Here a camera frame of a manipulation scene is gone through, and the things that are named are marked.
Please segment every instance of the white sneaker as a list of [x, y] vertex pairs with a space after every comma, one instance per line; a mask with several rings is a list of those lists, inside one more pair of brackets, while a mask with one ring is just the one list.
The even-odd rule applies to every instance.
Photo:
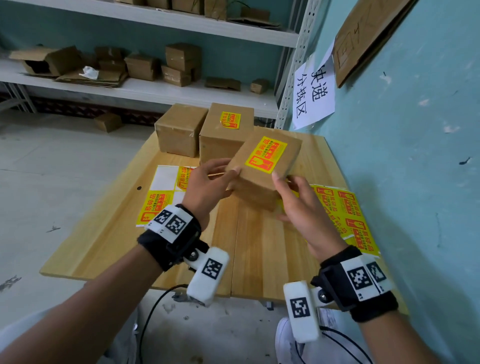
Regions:
[[[303, 352], [303, 344], [299, 345], [299, 353]], [[302, 364], [295, 349], [292, 325], [288, 317], [284, 317], [278, 323], [275, 334], [275, 353], [278, 364]]]

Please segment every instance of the cable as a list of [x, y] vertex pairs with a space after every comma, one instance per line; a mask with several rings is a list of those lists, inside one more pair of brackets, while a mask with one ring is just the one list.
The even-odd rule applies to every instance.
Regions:
[[304, 360], [302, 359], [302, 357], [301, 357], [301, 355], [300, 355], [300, 352], [299, 352], [299, 347], [298, 347], [298, 345], [297, 345], [297, 342], [296, 342], [296, 341], [295, 341], [295, 350], [297, 351], [297, 355], [299, 356], [299, 358], [300, 358], [301, 362], [302, 362], [303, 364], [307, 364], [307, 363], [305, 363], [305, 362], [304, 362]]
[[349, 338], [347, 335], [345, 335], [343, 332], [340, 332], [338, 330], [335, 330], [334, 328], [328, 328], [327, 326], [320, 326], [320, 330], [324, 330], [324, 331], [332, 331], [344, 338], [346, 338], [348, 341], [350, 341], [353, 345], [355, 345], [362, 353], [363, 355], [365, 355], [365, 357], [368, 359], [369, 363], [370, 364], [373, 364], [372, 360], [370, 359], [370, 357], [368, 356], [368, 354], [365, 352], [364, 349], [362, 349], [360, 347], [359, 344], [357, 344], [355, 341], [353, 341], [351, 338]]
[[341, 343], [339, 343], [337, 340], [335, 340], [335, 339], [332, 338], [331, 336], [325, 334], [324, 332], [322, 332], [322, 335], [323, 335], [323, 336], [327, 336], [330, 340], [333, 340], [334, 342], [336, 342], [338, 345], [340, 345], [340, 346], [343, 348], [343, 350], [345, 350], [347, 353], [349, 353], [353, 359], [355, 359], [357, 362], [359, 362], [360, 364], [362, 364], [362, 362], [361, 362], [360, 360], [358, 360], [357, 357], [350, 352], [350, 350], [348, 350], [345, 346], [343, 346], [343, 345], [342, 345]]
[[164, 298], [169, 292], [172, 292], [173, 290], [176, 290], [177, 288], [187, 288], [187, 287], [188, 287], [188, 284], [179, 284], [177, 286], [174, 286], [174, 287], [168, 289], [167, 291], [165, 291], [160, 296], [160, 298], [153, 305], [152, 309], [150, 310], [150, 313], [148, 314], [147, 320], [145, 321], [145, 326], [144, 326], [144, 329], [142, 330], [142, 335], [140, 336], [140, 343], [138, 344], [138, 357], [140, 359], [140, 364], [144, 364], [144, 359], [142, 357], [142, 342], [144, 340], [145, 331], [147, 330], [147, 325], [150, 322], [150, 318], [152, 317], [153, 311], [155, 310], [156, 306], [158, 305], [160, 300], [162, 298]]

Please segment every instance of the right hand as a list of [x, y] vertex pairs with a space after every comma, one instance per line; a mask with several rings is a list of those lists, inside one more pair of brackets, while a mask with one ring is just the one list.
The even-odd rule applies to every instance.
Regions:
[[[319, 263], [348, 246], [304, 177], [289, 176], [288, 184], [273, 171], [272, 180], [282, 197], [286, 213], [277, 218], [284, 222], [291, 222], [297, 228], [307, 241], [310, 252]], [[299, 197], [294, 195], [289, 185], [298, 191]]]

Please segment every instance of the light wood tabletop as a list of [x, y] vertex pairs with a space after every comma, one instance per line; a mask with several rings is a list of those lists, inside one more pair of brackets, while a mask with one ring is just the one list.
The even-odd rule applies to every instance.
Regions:
[[[321, 136], [286, 132], [303, 140], [292, 173], [309, 183], [347, 188], [328, 144]], [[123, 173], [75, 226], [71, 235], [41, 268], [46, 276], [89, 280], [136, 244], [143, 228], [135, 227], [157, 165], [198, 166], [198, 158], [162, 153], [156, 134], [145, 142]], [[319, 264], [306, 242], [291, 224], [275, 219], [231, 196], [211, 212], [202, 240], [230, 255], [230, 264], [217, 291], [218, 296], [262, 301], [284, 301], [283, 285], [297, 280], [310, 282]], [[382, 258], [379, 265], [386, 270]], [[152, 288], [166, 290], [189, 283], [193, 273], [186, 264], [162, 274]], [[400, 311], [408, 313], [397, 290]]]

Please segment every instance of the metal shelf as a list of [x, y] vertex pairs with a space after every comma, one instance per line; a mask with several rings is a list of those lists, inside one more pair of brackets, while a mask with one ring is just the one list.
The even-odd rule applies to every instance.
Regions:
[[299, 35], [288, 30], [261, 29], [255, 26], [241, 25], [221, 20], [205, 18], [202, 15], [157, 10], [146, 6], [133, 6], [116, 3], [113, 0], [8, 0], [106, 16], [109, 18], [130, 20], [138, 23], [166, 26], [169, 28], [191, 30], [193, 32], [215, 34], [230, 38], [245, 39], [253, 42], [274, 44], [295, 48]]
[[245, 84], [241, 86], [241, 91], [228, 91], [206, 88], [203, 80], [186, 87], [178, 87], [163, 82], [162, 80], [152, 82], [129, 78], [122, 87], [105, 88], [55, 82], [47, 78], [29, 76], [25, 74], [25, 72], [21, 63], [17, 61], [0, 60], [0, 82], [127, 98], [130, 100], [148, 101], [167, 105], [181, 103], [209, 108], [212, 102], [217, 102], [220, 104], [254, 108], [255, 116], [261, 118], [275, 119], [278, 114], [278, 107], [272, 90], [258, 95], [250, 91], [250, 85]]

